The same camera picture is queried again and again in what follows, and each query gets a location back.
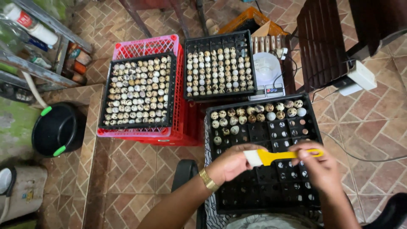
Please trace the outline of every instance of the black bucket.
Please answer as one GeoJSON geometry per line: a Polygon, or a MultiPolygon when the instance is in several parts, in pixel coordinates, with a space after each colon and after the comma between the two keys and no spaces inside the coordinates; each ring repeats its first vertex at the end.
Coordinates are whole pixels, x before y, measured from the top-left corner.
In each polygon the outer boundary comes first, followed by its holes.
{"type": "Polygon", "coordinates": [[[55,157],[82,146],[86,116],[69,103],[56,103],[41,112],[31,135],[35,151],[55,157]]]}

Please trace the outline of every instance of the digital kitchen scale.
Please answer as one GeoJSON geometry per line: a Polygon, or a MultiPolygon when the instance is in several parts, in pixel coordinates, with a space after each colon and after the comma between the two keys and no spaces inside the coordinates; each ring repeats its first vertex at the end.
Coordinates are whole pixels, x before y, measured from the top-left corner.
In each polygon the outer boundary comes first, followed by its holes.
{"type": "Polygon", "coordinates": [[[249,100],[261,100],[285,96],[284,82],[281,75],[280,62],[271,53],[256,53],[253,55],[256,71],[257,93],[249,100]]]}

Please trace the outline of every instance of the gold wristwatch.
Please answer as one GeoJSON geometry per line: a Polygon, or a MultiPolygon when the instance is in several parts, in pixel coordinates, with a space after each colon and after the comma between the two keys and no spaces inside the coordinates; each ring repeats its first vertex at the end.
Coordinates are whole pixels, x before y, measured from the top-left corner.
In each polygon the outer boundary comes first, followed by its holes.
{"type": "Polygon", "coordinates": [[[216,190],[219,189],[219,186],[213,182],[213,180],[206,174],[205,168],[203,168],[200,172],[199,175],[201,176],[204,184],[206,187],[211,190],[212,192],[216,192],[216,190]]]}

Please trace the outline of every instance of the black plastic egg tray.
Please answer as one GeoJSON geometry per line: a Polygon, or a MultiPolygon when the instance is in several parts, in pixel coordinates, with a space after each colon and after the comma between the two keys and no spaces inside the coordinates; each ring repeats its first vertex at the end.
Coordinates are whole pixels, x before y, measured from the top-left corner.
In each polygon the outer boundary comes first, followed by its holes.
{"type": "Polygon", "coordinates": [[[203,100],[210,100],[210,99],[228,99],[228,98],[236,98],[236,97],[246,97],[255,95],[257,92],[257,82],[256,82],[256,73],[254,70],[254,62],[253,62],[253,47],[250,37],[250,31],[237,31],[233,33],[227,34],[219,34],[213,35],[209,37],[199,37],[199,38],[189,38],[185,39],[185,69],[184,69],[184,98],[186,100],[193,100],[193,101],[203,101],[203,100]],[[194,52],[205,52],[205,51],[212,51],[218,50],[219,48],[232,48],[236,49],[236,58],[238,57],[245,57],[248,55],[250,57],[250,68],[252,69],[252,80],[253,80],[253,90],[245,90],[239,92],[228,92],[222,94],[211,94],[211,95],[198,95],[198,96],[191,96],[188,97],[186,91],[186,83],[187,83],[187,55],[188,53],[194,52]]]}
{"type": "Polygon", "coordinates": [[[177,72],[177,57],[174,55],[173,52],[167,52],[167,53],[158,53],[158,54],[153,54],[153,55],[146,55],[146,56],[141,56],[141,57],[135,57],[135,58],[129,58],[129,59],[118,59],[118,60],[112,60],[109,65],[109,72],[107,75],[107,80],[106,80],[106,86],[105,86],[105,93],[103,94],[103,102],[102,102],[102,109],[101,109],[101,114],[99,117],[99,128],[103,129],[128,129],[128,128],[154,128],[154,127],[169,127],[172,126],[173,122],[173,113],[174,113],[174,96],[175,96],[175,77],[176,77],[176,72],[177,72]],[[163,108],[163,110],[167,111],[167,119],[166,121],[159,122],[159,123],[127,123],[127,124],[121,124],[121,125],[105,125],[103,121],[105,120],[105,115],[107,114],[106,108],[107,103],[110,101],[113,101],[108,98],[109,89],[111,88],[110,83],[112,82],[111,78],[113,77],[113,66],[115,64],[124,64],[126,62],[138,62],[138,61],[149,61],[149,60],[154,60],[156,57],[161,58],[161,57],[166,57],[166,56],[171,56],[171,71],[170,71],[170,87],[168,89],[168,103],[167,103],[167,108],[163,108]]]}
{"type": "MultiPolygon", "coordinates": [[[[233,108],[244,108],[256,105],[265,106],[271,103],[284,103],[286,100],[302,100],[306,115],[294,116],[279,120],[264,122],[247,122],[240,128],[237,135],[223,136],[222,127],[209,130],[209,141],[212,160],[216,159],[228,148],[238,144],[254,143],[262,145],[269,152],[286,152],[288,147],[300,140],[314,140],[322,143],[315,114],[307,93],[289,95],[274,99],[250,101],[208,108],[206,111],[208,124],[213,121],[210,114],[214,111],[233,108]],[[213,139],[219,136],[222,143],[216,145],[213,139]]],[[[292,166],[291,159],[275,160],[270,166],[255,167],[245,171],[234,180],[226,182],[216,192],[217,212],[219,214],[245,214],[274,212],[279,210],[299,209],[319,210],[320,202],[318,192],[312,188],[306,168],[303,164],[292,166]]]]}

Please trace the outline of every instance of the person's left hand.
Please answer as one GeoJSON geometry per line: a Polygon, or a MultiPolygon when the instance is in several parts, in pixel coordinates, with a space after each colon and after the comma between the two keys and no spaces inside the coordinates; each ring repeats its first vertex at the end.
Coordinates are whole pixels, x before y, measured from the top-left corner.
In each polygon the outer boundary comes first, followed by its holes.
{"type": "Polygon", "coordinates": [[[257,149],[267,150],[260,145],[249,143],[232,146],[208,165],[205,171],[216,185],[221,186],[225,181],[231,181],[242,172],[253,169],[243,151],[257,149]]]}

